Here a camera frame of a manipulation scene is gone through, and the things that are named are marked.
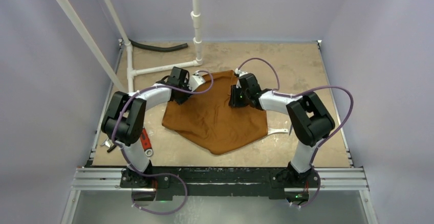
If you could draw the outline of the orange cloth napkin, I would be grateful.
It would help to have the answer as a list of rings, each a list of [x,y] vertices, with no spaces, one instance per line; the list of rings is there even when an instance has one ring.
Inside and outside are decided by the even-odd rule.
[[[267,113],[250,106],[229,106],[230,89],[237,83],[232,70],[212,73],[211,90],[202,93],[210,84],[197,89],[183,104],[168,102],[162,126],[207,149],[215,155],[225,154],[268,135]]]

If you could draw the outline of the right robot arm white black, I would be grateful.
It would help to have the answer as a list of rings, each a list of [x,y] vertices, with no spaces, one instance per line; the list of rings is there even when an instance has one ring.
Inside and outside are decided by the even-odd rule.
[[[297,139],[294,157],[276,179],[299,187],[312,172],[312,162],[318,146],[335,128],[335,122],[315,92],[299,96],[278,94],[261,89],[254,74],[236,71],[237,83],[231,86],[229,105],[232,108],[250,106],[258,110],[274,111],[288,115],[291,132]]]

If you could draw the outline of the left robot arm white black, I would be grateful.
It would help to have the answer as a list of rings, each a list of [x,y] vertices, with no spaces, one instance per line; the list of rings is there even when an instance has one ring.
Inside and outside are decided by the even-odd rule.
[[[117,145],[126,161],[126,169],[133,173],[133,182],[148,187],[155,175],[149,156],[143,149],[145,113],[159,104],[175,101],[182,104],[205,84],[199,74],[174,67],[170,75],[145,89],[124,93],[115,92],[104,114],[101,131]]]

